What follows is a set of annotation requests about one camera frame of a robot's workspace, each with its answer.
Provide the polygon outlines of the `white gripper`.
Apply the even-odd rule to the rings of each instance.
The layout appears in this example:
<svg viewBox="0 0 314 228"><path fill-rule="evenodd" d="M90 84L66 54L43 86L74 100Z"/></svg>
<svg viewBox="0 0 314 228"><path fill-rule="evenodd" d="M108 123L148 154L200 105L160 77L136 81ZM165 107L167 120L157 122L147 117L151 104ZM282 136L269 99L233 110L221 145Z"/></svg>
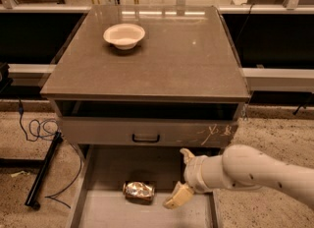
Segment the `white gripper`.
<svg viewBox="0 0 314 228"><path fill-rule="evenodd" d="M185 183L177 182L173 192L165 199L163 206L176 209L190 201L194 193L211 192L216 183L216 158L205 155L195 156L189 149L181 148L185 169Z"/></svg>

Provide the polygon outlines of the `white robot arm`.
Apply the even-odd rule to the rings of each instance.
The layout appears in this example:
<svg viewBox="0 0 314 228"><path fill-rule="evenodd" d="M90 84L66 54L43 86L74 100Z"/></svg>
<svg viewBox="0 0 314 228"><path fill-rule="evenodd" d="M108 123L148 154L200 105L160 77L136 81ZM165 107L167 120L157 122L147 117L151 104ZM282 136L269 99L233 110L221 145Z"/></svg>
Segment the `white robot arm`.
<svg viewBox="0 0 314 228"><path fill-rule="evenodd" d="M163 205L175 209L194 194L215 189L246 190L267 187L314 207L314 170L277 160L248 145L234 144L222 155L195 156L182 148L185 183L177 182Z"/></svg>

